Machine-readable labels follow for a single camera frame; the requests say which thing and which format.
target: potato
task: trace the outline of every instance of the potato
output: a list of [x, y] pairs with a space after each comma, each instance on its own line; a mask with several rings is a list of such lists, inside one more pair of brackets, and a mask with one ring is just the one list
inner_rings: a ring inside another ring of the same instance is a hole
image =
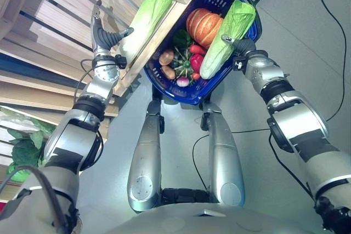
[[174, 69], [172, 69], [169, 66], [162, 66], [161, 71], [163, 74], [166, 76], [167, 79], [175, 79], [176, 78], [176, 72]]
[[174, 58], [174, 52], [171, 49], [166, 49], [160, 56], [160, 58], [158, 59], [159, 63], [162, 66], [166, 66], [168, 64], [170, 64], [172, 62]]

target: black cable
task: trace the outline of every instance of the black cable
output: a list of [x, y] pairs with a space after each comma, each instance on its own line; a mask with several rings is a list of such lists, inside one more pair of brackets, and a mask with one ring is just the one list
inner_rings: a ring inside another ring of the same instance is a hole
[[250, 133], [250, 132], [258, 132], [258, 131], [268, 131], [269, 128], [265, 129], [256, 129], [256, 130], [248, 130], [248, 131], [241, 131], [241, 132], [231, 132], [232, 134], [242, 134], [242, 133]]
[[[247, 130], [247, 131], [231, 132], [231, 133], [232, 133], [232, 134], [241, 134], [241, 133], [250, 133], [250, 132], [266, 131], [266, 130], [269, 130], [269, 129], [268, 129], [268, 128], [266, 128], [266, 129], [255, 129], [255, 130]], [[209, 135], [207, 134], [207, 135], [204, 135], [204, 136], [198, 138], [198, 139], [196, 140], [196, 142], [194, 143], [194, 145], [193, 145], [193, 150], [192, 150], [192, 153], [193, 153], [193, 164], [194, 164], [195, 170], [196, 170], [197, 175], [199, 176], [199, 178], [200, 178], [200, 180], [201, 180], [201, 182], [202, 182], [202, 184], [203, 184], [203, 187], [205, 188], [206, 191], [207, 191], [207, 187], [206, 187], [206, 185], [205, 185], [205, 183], [204, 183], [204, 181], [203, 181], [203, 179], [202, 179], [202, 176], [200, 175], [200, 172], [199, 172], [199, 170], [197, 169], [197, 166], [196, 166], [196, 163], [195, 163], [195, 159], [194, 159], [194, 150], [195, 150], [196, 144], [197, 144], [201, 139], [203, 139], [203, 138], [205, 138], [205, 137], [208, 137], [208, 136], [209, 136]]]
[[104, 150], [104, 139], [103, 139], [102, 135], [100, 134], [99, 130], [97, 131], [97, 133], [101, 139], [101, 149], [100, 149], [100, 153], [98, 155], [98, 158], [94, 161], [94, 163], [90, 167], [92, 167], [93, 165], [95, 165], [97, 163], [97, 161], [100, 159], [101, 155], [103, 154], [103, 150]]
[[84, 59], [81, 60], [81, 68], [83, 69], [84, 72], [87, 72], [86, 68], [84, 68], [83, 62], [85, 61], [93, 61], [92, 59]]
[[200, 175], [200, 172], [199, 172], [199, 170], [197, 169], [197, 166], [196, 166], [196, 164], [195, 164], [194, 149], [195, 149], [195, 145], [197, 144], [198, 141], [200, 141], [201, 139], [203, 139], [203, 138], [205, 138], [205, 137], [208, 137], [208, 136], [209, 136], [209, 134], [204, 135], [203, 137], [200, 137], [199, 139], [196, 140], [196, 142], [195, 142], [194, 145], [193, 145], [193, 164], [194, 164], [194, 167], [195, 167], [195, 169], [196, 169], [196, 172], [197, 172], [197, 174], [198, 174], [198, 176], [199, 176], [199, 178], [200, 178], [200, 180], [201, 180], [201, 182], [202, 182], [202, 184], [203, 184], [203, 187], [205, 188], [206, 192], [207, 192], [207, 187], [206, 187], [205, 182], [203, 181], [202, 176]]
[[298, 184], [303, 188], [303, 190], [313, 199], [313, 195], [312, 195], [311, 191], [309, 191], [309, 189], [299, 180], [299, 178], [297, 178], [297, 176], [295, 176], [295, 174], [290, 169], [288, 169], [288, 167], [286, 165], [284, 165], [282, 161], [280, 161], [280, 159], [279, 159], [278, 155], [276, 154], [276, 151], [275, 151], [275, 149], [274, 149], [274, 147], [272, 145], [271, 139], [272, 139], [272, 133], [269, 134], [268, 142], [269, 142], [270, 148], [273, 151], [275, 159], [298, 182]]
[[327, 119], [327, 121], [331, 120], [334, 118], [334, 116], [336, 114], [338, 114], [338, 112], [340, 111], [340, 108], [344, 102], [344, 98], [345, 98], [345, 66], [346, 66], [346, 50], [347, 50], [347, 41], [346, 41], [346, 35], [345, 35], [345, 31], [344, 28], [342, 27], [342, 25], [340, 24], [340, 22], [336, 19], [336, 17], [329, 11], [328, 7], [326, 6], [324, 0], [321, 0], [323, 7], [325, 8], [325, 10], [327, 10], [327, 12], [329, 13], [329, 15], [331, 15], [331, 17], [335, 20], [335, 22], [339, 25], [342, 35], [344, 36], [344, 46], [345, 46], [345, 50], [344, 50], [344, 62], [343, 62], [343, 69], [342, 69], [342, 97], [341, 97], [341, 102], [339, 104], [338, 109], [335, 111], [335, 113], [329, 117]]
[[67, 222], [64, 213], [61, 210], [61, 206], [47, 177], [36, 167], [31, 165], [19, 165], [14, 169], [1, 183], [0, 192], [5, 188], [6, 184], [11, 180], [12, 176], [21, 170], [29, 170], [37, 178], [38, 182], [42, 186], [44, 195], [49, 203], [50, 210], [53, 214], [54, 227], [58, 233], [69, 233], [67, 229]]

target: leafy green vegetable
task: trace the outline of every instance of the leafy green vegetable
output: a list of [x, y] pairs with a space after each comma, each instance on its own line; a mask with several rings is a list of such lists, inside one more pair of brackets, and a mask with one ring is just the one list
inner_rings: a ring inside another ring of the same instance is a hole
[[37, 149], [31, 139], [17, 142], [12, 148], [12, 159], [18, 164], [30, 164], [37, 166], [41, 150]]
[[13, 140], [10, 140], [9, 142], [13, 145], [16, 145], [17, 143], [19, 143], [20, 141], [22, 140], [28, 140], [29, 139], [29, 136], [27, 137], [24, 137], [24, 138], [18, 138], [18, 139], [13, 139]]
[[119, 50], [131, 62], [142, 46], [148, 41], [159, 20], [170, 8], [172, 0], [143, 0], [130, 27], [134, 32], [122, 39]]
[[30, 138], [32, 139], [34, 146], [40, 150], [40, 148], [43, 145], [43, 139], [44, 139], [44, 135], [42, 131], [36, 131], [32, 134], [29, 135]]
[[4, 107], [0, 107], [0, 111], [5, 113], [7, 116], [11, 117], [12, 119], [18, 119], [18, 120], [26, 120], [27, 119], [26, 116], [24, 116], [20, 113], [11, 111], [9, 109], [6, 109]]
[[12, 135], [13, 137], [15, 137], [15, 139], [22, 139], [22, 138], [25, 137], [25, 135], [24, 135], [23, 133], [21, 133], [21, 132], [19, 132], [19, 131], [17, 131], [17, 130], [14, 130], [14, 129], [8, 128], [8, 129], [7, 129], [7, 132], [8, 132], [10, 135]]
[[[12, 163], [9, 165], [9, 167], [6, 170], [7, 174], [10, 174], [13, 170], [15, 170], [17, 167], [16, 163]], [[14, 174], [11, 178], [12, 181], [16, 181], [16, 182], [24, 182], [26, 181], [27, 177], [30, 175], [31, 173], [28, 170], [21, 170], [18, 171], [16, 174]]]
[[45, 134], [52, 134], [56, 128], [56, 126], [53, 124], [43, 122], [35, 118], [30, 118], [30, 120], [40, 131], [43, 131]]
[[234, 47], [222, 41], [221, 36], [228, 34], [231, 38], [242, 39], [255, 14], [255, 8], [250, 4], [239, 0], [233, 2], [201, 65], [200, 75], [203, 79], [212, 78], [234, 51]]

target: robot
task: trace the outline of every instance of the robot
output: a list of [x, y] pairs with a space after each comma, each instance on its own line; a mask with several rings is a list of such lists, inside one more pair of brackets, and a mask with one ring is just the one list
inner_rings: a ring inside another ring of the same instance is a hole
[[[98, 128], [119, 70], [126, 67], [125, 58], [111, 56], [110, 49], [133, 32], [132, 28], [106, 32], [99, 18], [100, 5], [98, 1], [94, 6], [91, 20], [94, 77], [48, 140], [44, 167], [22, 167], [33, 173], [0, 215], [2, 233], [72, 233], [77, 225], [78, 173], [95, 162], [102, 141]], [[336, 234], [351, 233], [351, 157], [328, 142], [324, 119], [294, 90], [267, 52], [256, 50], [249, 39], [223, 35], [222, 40], [235, 46], [240, 56], [233, 68], [243, 72], [266, 103], [269, 128], [277, 144], [295, 154], [324, 228]], [[139, 214], [111, 234], [308, 233], [242, 208], [244, 182], [236, 145], [220, 108], [210, 99], [200, 105], [201, 129], [210, 134], [208, 192], [162, 190], [161, 99], [154, 93], [149, 103], [129, 172], [128, 201]]]

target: small pumpkin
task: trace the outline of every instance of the small pumpkin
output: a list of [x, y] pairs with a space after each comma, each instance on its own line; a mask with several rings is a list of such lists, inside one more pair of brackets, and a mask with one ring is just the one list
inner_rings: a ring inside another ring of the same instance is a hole
[[206, 8], [197, 8], [186, 19], [186, 30], [198, 44], [208, 49], [222, 22], [223, 18], [218, 14]]

